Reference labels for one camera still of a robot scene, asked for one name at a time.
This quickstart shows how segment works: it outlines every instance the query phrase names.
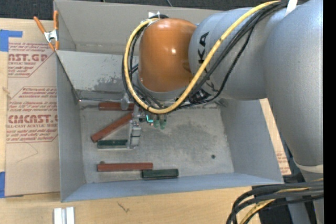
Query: yellow cable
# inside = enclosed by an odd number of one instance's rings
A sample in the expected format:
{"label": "yellow cable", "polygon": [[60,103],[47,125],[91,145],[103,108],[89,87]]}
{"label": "yellow cable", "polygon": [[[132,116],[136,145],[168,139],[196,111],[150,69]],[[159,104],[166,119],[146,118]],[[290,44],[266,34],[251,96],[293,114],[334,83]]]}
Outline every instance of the yellow cable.
{"label": "yellow cable", "polygon": [[243,14],[242,16],[240,16],[223,34],[222,36],[219,38],[219,40],[215,43],[215,45],[212,47],[212,49],[210,50],[209,54],[207,55],[207,57],[204,59],[204,62],[202,63],[202,65],[200,66],[200,68],[198,69],[197,73],[195,74],[194,78],[191,80],[191,82],[189,83],[189,85],[187,86],[187,88],[184,90],[184,92],[182,93],[182,95],[179,97],[179,99],[177,99],[172,105],[170,105],[168,108],[164,108],[164,109],[156,109],[153,107],[149,107],[146,103],[144,103],[137,95],[136,91],[133,88],[133,85],[131,83],[130,80],[130,76],[129,76],[129,71],[128,71],[128,54],[129,54],[129,50],[131,47],[131,43],[132,40],[134,38],[134,36],[137,34],[137,32],[145,25],[149,24],[150,22],[156,20],[156,19],[150,19],[147,20],[143,23],[141,23],[131,34],[128,43],[126,45],[126,50],[125,50],[125,54],[124,54],[124,73],[125,73],[125,80],[126,80],[126,84],[127,87],[131,93],[131,95],[133,96],[133,98],[136,100],[136,102],[143,107],[144,109],[148,110],[151,113],[154,114],[166,114],[169,113],[171,111],[173,111],[174,109],[176,109],[182,102],[183,100],[188,96],[188,94],[191,92],[192,88],[195,86],[195,84],[197,83],[198,79],[200,78],[200,76],[202,75],[204,69],[206,68],[206,66],[208,65],[208,63],[210,62],[212,56],[215,54],[215,52],[217,51],[217,49],[220,47],[221,43],[224,41],[225,38],[227,38],[227,36],[241,23],[243,22],[248,16],[252,15],[253,13],[255,13],[256,11],[270,5],[273,4],[275,2],[279,2],[279,1],[270,1],[270,2],[266,2],[263,4],[260,4],[252,9],[250,9],[248,12],[246,12],[245,14]]}
{"label": "yellow cable", "polygon": [[[307,190],[308,188],[292,188],[292,189],[282,189],[280,191],[277,191],[276,193],[286,193],[286,192],[291,192],[291,191],[303,191]],[[250,216],[252,216],[255,212],[263,209],[265,206],[270,204],[276,199],[269,199],[265,201],[260,201],[259,203],[255,204],[249,212],[245,215],[245,217],[241,220],[240,224],[245,224],[246,220],[249,219]]]}

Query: red stick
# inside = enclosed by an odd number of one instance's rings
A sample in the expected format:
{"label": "red stick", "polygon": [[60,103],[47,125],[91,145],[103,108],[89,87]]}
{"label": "red stick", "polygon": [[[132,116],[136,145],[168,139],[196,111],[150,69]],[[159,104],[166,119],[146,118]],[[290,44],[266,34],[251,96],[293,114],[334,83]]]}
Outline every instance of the red stick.
{"label": "red stick", "polygon": [[132,119],[132,112],[126,114],[125,116],[121,117],[120,119],[112,122],[110,125],[106,126],[103,130],[91,135],[91,140],[93,142],[97,142],[98,140],[108,136],[111,132],[116,131],[118,128],[126,125]]}
{"label": "red stick", "polygon": [[133,170],[152,170],[153,163],[100,163],[97,164],[98,172],[117,172]]}
{"label": "red stick", "polygon": [[[102,102],[98,104],[99,110],[107,110],[107,111],[115,111],[115,110],[122,110],[120,103],[115,102]],[[132,111],[134,109],[134,104],[129,104],[126,110]]]}

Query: green light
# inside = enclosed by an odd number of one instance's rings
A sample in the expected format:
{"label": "green light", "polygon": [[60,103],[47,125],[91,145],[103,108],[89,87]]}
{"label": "green light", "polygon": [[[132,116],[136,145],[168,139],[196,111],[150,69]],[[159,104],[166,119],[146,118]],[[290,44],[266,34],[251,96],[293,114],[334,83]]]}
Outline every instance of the green light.
{"label": "green light", "polygon": [[154,122],[154,120],[150,120],[150,119],[148,118],[148,115],[146,115],[146,120],[147,120],[147,122]]}

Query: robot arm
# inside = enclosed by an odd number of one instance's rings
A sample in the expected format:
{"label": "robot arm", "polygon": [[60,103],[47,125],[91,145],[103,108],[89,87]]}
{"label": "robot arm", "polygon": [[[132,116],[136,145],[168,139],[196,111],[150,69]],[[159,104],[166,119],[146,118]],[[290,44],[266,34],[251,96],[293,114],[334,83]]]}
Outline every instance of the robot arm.
{"label": "robot arm", "polygon": [[[137,73],[128,68],[129,52],[142,31]],[[322,33],[323,0],[289,14],[284,2],[229,10],[197,26],[153,18],[130,37],[125,84],[154,116],[213,100],[268,98],[295,162],[306,181],[315,180],[323,177]],[[323,201],[315,206],[323,222]]]}

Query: gray metal box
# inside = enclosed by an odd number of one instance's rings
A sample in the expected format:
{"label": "gray metal box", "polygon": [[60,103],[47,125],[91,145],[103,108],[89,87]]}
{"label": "gray metal box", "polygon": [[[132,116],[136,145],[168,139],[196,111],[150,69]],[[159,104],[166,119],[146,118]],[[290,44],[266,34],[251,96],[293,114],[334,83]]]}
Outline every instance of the gray metal box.
{"label": "gray metal box", "polygon": [[[259,101],[227,101],[173,112],[164,130],[143,123],[133,150],[98,150],[90,135],[125,112],[99,111],[122,98],[121,59],[130,33],[149,12],[200,23],[216,10],[55,0],[59,11],[57,104],[61,200],[153,195],[281,183]],[[122,128],[114,137],[127,133]],[[177,168],[176,179],[97,172],[101,161]]]}

